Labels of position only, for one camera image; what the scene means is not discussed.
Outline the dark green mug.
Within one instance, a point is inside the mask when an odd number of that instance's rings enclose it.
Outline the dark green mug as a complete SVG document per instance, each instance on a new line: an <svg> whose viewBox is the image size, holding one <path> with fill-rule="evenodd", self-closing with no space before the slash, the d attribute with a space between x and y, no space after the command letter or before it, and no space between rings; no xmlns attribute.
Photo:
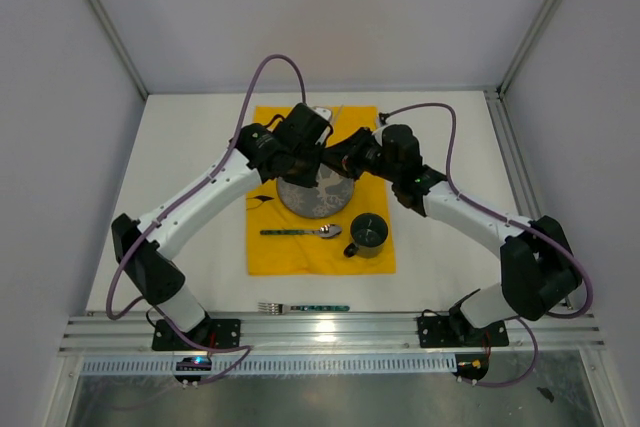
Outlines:
<svg viewBox="0 0 640 427"><path fill-rule="evenodd" d="M346 258L373 258L383 250L389 236L389 227L380 215L362 213L351 222L349 235L350 243L343 251Z"/></svg>

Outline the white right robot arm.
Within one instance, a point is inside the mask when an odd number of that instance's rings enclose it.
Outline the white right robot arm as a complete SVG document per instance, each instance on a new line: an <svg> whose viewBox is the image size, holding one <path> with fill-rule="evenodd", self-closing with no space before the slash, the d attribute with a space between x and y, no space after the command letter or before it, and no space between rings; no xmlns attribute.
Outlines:
<svg viewBox="0 0 640 427"><path fill-rule="evenodd" d="M496 322L536 321L583 283L555 219L511 217L464 200L444 174L424 164L406 125L361 128L326 148L322 162L347 178L368 173L388 181L402 206L454 228L499 259L499 282L468 294L448 312L449 335L460 344L474 342Z"/></svg>

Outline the spoon with green handle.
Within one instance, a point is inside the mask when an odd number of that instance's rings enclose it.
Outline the spoon with green handle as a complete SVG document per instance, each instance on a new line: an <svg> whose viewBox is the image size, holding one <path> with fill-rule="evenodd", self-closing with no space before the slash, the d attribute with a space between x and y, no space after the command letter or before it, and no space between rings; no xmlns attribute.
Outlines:
<svg viewBox="0 0 640 427"><path fill-rule="evenodd" d="M317 229L264 229L261 236L315 236L321 239L333 239L342 233L337 224L325 224Z"/></svg>

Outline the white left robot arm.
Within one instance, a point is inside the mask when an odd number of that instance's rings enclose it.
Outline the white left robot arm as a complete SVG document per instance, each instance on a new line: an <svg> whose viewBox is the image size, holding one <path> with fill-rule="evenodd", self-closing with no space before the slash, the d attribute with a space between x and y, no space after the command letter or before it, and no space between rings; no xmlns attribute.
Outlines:
<svg viewBox="0 0 640 427"><path fill-rule="evenodd" d="M327 108L299 103L274 128L241 127L211 169L169 201L137 219L122 214L112 222L116 273L129 277L185 347L203 346L210 326L174 258L217 214L263 183L283 177L313 185L331 117Z"/></svg>

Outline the grey reindeer plate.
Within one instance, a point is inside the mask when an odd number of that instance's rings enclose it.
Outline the grey reindeer plate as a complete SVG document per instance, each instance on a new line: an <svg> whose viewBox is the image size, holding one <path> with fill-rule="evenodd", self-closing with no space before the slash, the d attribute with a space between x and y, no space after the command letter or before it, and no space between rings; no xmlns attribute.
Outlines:
<svg viewBox="0 0 640 427"><path fill-rule="evenodd" d="M341 212L351 201L355 181L321 165L315 187L300 187L283 179L276 181L279 200L292 213L307 219L324 219Z"/></svg>

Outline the knife with green handle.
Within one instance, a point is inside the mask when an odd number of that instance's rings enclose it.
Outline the knife with green handle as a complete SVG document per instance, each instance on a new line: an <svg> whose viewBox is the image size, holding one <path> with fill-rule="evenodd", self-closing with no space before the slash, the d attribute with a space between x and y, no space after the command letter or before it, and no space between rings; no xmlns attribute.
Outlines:
<svg viewBox="0 0 640 427"><path fill-rule="evenodd" d="M339 107L332 107L331 108L332 114L331 114L330 123L331 123L332 127L336 126L336 124L337 124L337 122L338 122L338 120L339 120L339 118L340 118L340 116L341 116L341 114L343 112L343 109L344 109L343 105L341 105Z"/></svg>

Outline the yellow Pikachu cloth placemat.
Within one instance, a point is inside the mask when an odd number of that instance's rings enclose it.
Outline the yellow Pikachu cloth placemat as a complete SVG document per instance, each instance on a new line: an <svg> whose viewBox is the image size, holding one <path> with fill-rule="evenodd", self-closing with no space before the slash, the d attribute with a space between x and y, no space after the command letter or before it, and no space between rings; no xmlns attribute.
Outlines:
<svg viewBox="0 0 640 427"><path fill-rule="evenodd" d="M355 181L351 201L339 213L324 219L307 219L289 211L279 200L276 181L269 181L246 196L246 245L248 271L252 276L279 275L373 275L396 271L393 238L371 258L346 258L349 228L362 213L375 213L391 222L385 181L364 174ZM337 224L342 233L333 239L315 236L261 236L264 229L316 229Z"/></svg>

